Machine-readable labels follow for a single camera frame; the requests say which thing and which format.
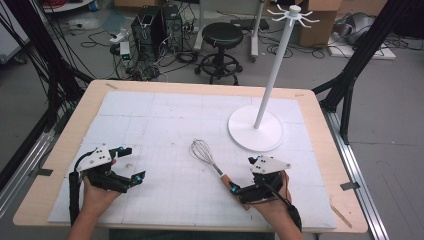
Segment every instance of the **white stand base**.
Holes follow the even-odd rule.
[[[283,142],[283,125],[277,116],[265,111],[260,127],[255,129],[258,112],[257,106],[239,108],[231,114],[228,129],[242,147],[256,152],[271,151]]]

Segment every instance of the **computer tower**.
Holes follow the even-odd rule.
[[[168,4],[162,7],[163,19],[165,22],[165,33],[168,49],[170,51],[183,51],[182,19],[178,14],[177,5]]]
[[[165,32],[159,6],[143,6],[131,24],[139,57],[157,61],[159,46],[165,40]]]

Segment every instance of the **wooden table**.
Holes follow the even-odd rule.
[[[96,80],[88,87],[78,107],[66,125],[50,156],[44,164],[52,169],[51,176],[38,176],[14,216],[21,226],[66,226],[47,221],[58,196],[63,177],[79,150],[108,91],[140,91],[202,95],[239,95],[262,97],[264,88],[178,83],[151,83]],[[298,101],[311,140],[322,178],[329,193],[337,228],[329,232],[362,233],[368,229],[361,207],[353,190],[344,191],[340,184],[349,182],[342,160],[321,112],[315,94],[304,89],[274,89],[272,98]],[[105,225],[105,227],[128,227]]]

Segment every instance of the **floor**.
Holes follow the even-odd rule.
[[[73,14],[85,13],[86,10],[74,11]],[[88,36],[110,28],[113,13],[110,4],[95,13],[94,16],[103,23],[95,30],[75,31],[67,34],[69,45],[84,61],[84,64],[96,76],[103,79],[116,77],[112,56],[108,47],[95,46],[83,48],[81,43],[89,41]],[[120,12],[123,26],[129,27],[131,12]],[[72,14],[62,14],[62,19]],[[229,20],[231,16],[222,17]],[[279,39],[281,23],[270,22],[270,30],[261,33]],[[297,27],[291,42],[297,41]],[[95,40],[108,43],[107,34],[95,35]],[[416,47],[421,41],[413,42]],[[249,57],[249,34],[238,47],[228,51],[244,67],[238,74],[241,86],[265,86],[275,56],[267,52],[268,44],[259,45],[259,58],[253,63]],[[329,56],[322,50],[323,58],[314,57],[291,48],[292,56],[285,58],[281,65],[275,87],[312,89],[337,76],[348,59]],[[391,49],[396,55],[394,61],[372,60],[360,75],[353,96],[352,112],[349,126],[349,139],[359,167],[362,170],[368,189],[390,239],[423,239],[424,237],[424,185],[421,184],[424,172],[424,54],[423,51],[410,49]],[[201,55],[214,52],[210,46],[203,45]],[[164,58],[162,65],[172,61]],[[172,63],[160,68],[163,73],[154,81],[208,84],[209,78],[203,73],[194,74],[195,65]],[[215,84],[232,85],[232,78],[223,78]],[[19,145],[47,108],[46,97],[38,77],[30,63],[20,65],[9,62],[0,66],[0,151],[2,160],[0,169],[13,156]],[[33,178],[26,183],[15,200],[2,212],[0,235],[3,239],[59,239],[65,238],[69,228],[19,227],[12,222],[14,212],[31,186]],[[305,234],[306,239],[315,235]],[[368,233],[363,234],[321,234],[319,239],[373,239]],[[94,239],[107,239],[106,229],[97,229]]]

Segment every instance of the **stool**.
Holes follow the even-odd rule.
[[[236,47],[243,40],[243,32],[230,23],[217,22],[206,26],[202,31],[203,40],[218,47],[218,53],[209,54],[202,59],[199,66],[194,69],[194,73],[200,74],[203,70],[210,75],[209,84],[213,83],[213,79],[221,79],[221,77],[234,77],[234,85],[238,85],[236,72],[242,72],[243,67],[232,56],[225,54],[225,50]]]

